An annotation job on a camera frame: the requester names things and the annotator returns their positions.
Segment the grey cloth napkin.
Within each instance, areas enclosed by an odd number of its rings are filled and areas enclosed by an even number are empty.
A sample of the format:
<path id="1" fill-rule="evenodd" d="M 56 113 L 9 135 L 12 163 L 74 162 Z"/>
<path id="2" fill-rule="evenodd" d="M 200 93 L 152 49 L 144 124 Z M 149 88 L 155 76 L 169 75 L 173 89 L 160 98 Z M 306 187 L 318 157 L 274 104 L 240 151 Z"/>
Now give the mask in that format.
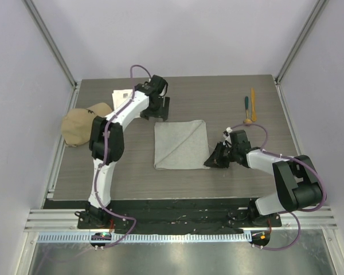
<path id="1" fill-rule="evenodd" d="M 206 169 L 204 162 L 210 156 L 206 123 L 155 123 L 154 168 L 157 170 Z"/>

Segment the aluminium frame post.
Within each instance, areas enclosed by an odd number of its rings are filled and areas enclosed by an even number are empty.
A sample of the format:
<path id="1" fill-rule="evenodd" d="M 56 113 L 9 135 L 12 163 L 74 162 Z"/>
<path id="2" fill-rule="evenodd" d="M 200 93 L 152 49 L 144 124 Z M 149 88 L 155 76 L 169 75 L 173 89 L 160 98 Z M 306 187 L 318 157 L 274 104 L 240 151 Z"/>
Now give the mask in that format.
<path id="1" fill-rule="evenodd" d="M 274 78 L 277 85 L 281 84 L 285 75 L 287 74 L 291 64 L 293 63 L 295 57 L 300 52 L 302 46 L 304 45 L 307 37 L 310 35 L 312 29 L 316 25 L 317 20 L 320 18 L 324 9 L 328 4 L 328 0 L 317 0 L 314 7 L 312 8 L 309 16 L 307 17 L 299 35 L 297 36 L 295 43 L 293 44 L 289 54 L 287 55 L 279 73 Z"/>
<path id="2" fill-rule="evenodd" d="M 73 77 L 72 73 L 70 72 L 62 54 L 60 53 L 59 48 L 57 47 L 49 29 L 46 26 L 45 21 L 42 19 L 40 12 L 38 11 L 36 5 L 32 0 L 23 0 L 22 1 L 25 7 L 27 8 L 30 16 L 32 17 L 34 23 L 38 27 L 43 39 L 45 40 L 46 44 L 48 45 L 50 51 L 52 52 L 55 60 L 59 64 L 63 74 L 67 78 L 68 82 L 70 83 L 72 88 L 77 87 L 77 81 Z"/>

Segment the green handled wooden spoon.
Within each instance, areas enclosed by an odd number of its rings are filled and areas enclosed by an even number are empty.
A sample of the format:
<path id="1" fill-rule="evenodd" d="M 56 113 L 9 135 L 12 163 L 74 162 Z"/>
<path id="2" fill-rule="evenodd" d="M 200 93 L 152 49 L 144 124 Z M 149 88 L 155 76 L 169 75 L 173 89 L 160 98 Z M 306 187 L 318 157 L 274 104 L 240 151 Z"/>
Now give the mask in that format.
<path id="1" fill-rule="evenodd" d="M 246 118 L 244 119 L 243 123 L 251 124 L 253 123 L 253 121 L 249 118 L 249 97 L 248 96 L 245 96 L 244 103 L 245 103 Z"/>

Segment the white folded towel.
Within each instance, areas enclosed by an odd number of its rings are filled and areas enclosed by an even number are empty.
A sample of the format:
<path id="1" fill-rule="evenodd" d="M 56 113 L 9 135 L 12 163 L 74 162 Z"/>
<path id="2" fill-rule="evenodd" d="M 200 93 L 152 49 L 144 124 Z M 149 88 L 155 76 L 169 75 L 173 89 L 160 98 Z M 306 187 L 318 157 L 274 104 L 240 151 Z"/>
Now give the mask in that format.
<path id="1" fill-rule="evenodd" d="M 114 110 L 118 109 L 132 95 L 132 89 L 113 90 L 112 102 Z"/>

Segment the tan baseball cap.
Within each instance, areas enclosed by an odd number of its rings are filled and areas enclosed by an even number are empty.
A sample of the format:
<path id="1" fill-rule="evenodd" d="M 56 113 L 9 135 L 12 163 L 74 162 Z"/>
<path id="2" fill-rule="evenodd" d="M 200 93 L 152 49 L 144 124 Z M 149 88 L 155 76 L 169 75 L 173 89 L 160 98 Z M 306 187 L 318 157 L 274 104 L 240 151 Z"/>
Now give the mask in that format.
<path id="1" fill-rule="evenodd" d="M 89 142 L 94 118 L 105 117 L 111 112 L 111 107 L 106 103 L 71 109 L 61 122 L 61 134 L 65 144 L 68 147 L 78 147 Z"/>

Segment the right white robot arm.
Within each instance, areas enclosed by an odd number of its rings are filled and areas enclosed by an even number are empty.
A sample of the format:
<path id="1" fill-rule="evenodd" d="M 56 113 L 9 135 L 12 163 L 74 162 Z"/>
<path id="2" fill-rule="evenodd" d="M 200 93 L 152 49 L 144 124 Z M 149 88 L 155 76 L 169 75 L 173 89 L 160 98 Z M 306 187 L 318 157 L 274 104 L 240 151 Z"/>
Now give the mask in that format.
<path id="1" fill-rule="evenodd" d="M 274 177 L 276 192 L 249 202 L 250 224 L 261 226 L 280 212 L 293 212 L 325 201 L 312 161 L 306 155 L 289 157 L 252 147 L 244 130 L 224 132 L 204 166 L 228 168 L 231 163 L 268 173 Z"/>

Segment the left aluminium frame post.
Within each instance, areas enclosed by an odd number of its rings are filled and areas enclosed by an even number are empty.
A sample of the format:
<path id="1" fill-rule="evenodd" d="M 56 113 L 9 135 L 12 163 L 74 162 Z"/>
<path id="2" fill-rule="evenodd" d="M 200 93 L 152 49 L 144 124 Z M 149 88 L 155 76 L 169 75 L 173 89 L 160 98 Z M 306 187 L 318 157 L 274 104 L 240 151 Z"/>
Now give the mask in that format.
<path id="1" fill-rule="evenodd" d="M 57 47 L 49 29 L 46 26 L 45 21 L 42 19 L 40 12 L 38 11 L 36 5 L 32 0 L 23 0 L 22 1 L 25 7 L 27 8 L 30 16 L 32 17 L 34 23 L 38 27 L 43 39 L 45 40 L 46 44 L 48 45 L 50 51 L 52 52 L 55 60 L 59 64 L 63 74 L 67 78 L 68 82 L 70 83 L 72 88 L 77 87 L 77 81 L 73 77 L 72 73 L 70 72 L 62 54 L 60 53 L 59 48 Z"/>

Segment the yellow wooden knife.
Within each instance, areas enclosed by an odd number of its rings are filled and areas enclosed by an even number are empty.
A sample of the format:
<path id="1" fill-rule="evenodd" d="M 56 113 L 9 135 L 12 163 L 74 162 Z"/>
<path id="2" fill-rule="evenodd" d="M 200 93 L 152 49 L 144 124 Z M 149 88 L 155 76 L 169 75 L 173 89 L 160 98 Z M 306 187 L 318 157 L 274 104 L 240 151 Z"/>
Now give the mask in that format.
<path id="1" fill-rule="evenodd" d="M 251 88 L 251 108 L 252 108 L 252 114 L 251 114 L 251 120 L 253 122 L 257 121 L 257 115 L 256 115 L 256 106 L 255 106 L 255 89 Z"/>

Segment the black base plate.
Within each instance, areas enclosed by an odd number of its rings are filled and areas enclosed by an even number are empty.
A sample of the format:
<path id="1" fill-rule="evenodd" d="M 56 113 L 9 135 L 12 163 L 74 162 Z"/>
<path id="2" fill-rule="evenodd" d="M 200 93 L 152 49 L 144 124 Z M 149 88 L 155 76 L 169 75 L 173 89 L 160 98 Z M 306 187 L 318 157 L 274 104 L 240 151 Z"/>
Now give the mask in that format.
<path id="1" fill-rule="evenodd" d="M 86 205 L 77 211 L 79 229 L 114 229 L 118 234 L 186 235 L 239 233 L 246 227 L 281 227 L 278 214 L 259 217 L 251 198 L 112 201 L 111 215 Z"/>

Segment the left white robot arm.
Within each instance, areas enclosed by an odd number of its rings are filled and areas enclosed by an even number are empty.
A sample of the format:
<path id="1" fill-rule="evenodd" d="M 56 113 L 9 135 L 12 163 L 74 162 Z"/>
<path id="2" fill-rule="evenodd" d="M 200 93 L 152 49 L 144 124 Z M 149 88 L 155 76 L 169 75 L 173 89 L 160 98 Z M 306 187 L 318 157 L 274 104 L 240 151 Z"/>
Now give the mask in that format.
<path id="1" fill-rule="evenodd" d="M 124 153 L 124 130 L 136 118 L 151 117 L 166 121 L 170 98 L 166 96 L 167 81 L 153 75 L 138 84 L 131 94 L 106 117 L 94 118 L 89 141 L 94 175 L 91 194 L 80 222 L 103 229 L 110 224 L 112 214 L 107 209 L 111 202 L 111 184 L 115 166 Z"/>

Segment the right aluminium frame post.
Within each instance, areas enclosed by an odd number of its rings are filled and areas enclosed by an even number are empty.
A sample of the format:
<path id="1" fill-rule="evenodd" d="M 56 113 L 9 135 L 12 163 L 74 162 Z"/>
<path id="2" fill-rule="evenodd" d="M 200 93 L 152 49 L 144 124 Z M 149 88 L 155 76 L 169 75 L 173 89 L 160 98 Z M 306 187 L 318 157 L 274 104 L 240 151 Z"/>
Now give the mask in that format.
<path id="1" fill-rule="evenodd" d="M 295 43 L 293 44 L 289 54 L 287 55 L 279 73 L 274 78 L 277 85 L 281 84 L 285 75 L 287 74 L 291 64 L 293 63 L 295 57 L 300 52 L 302 46 L 304 45 L 307 37 L 310 35 L 312 29 L 316 25 L 317 20 L 320 18 L 324 9 L 328 4 L 328 0 L 317 0 L 314 7 L 312 8 L 309 16 L 307 17 L 299 35 L 297 36 Z"/>

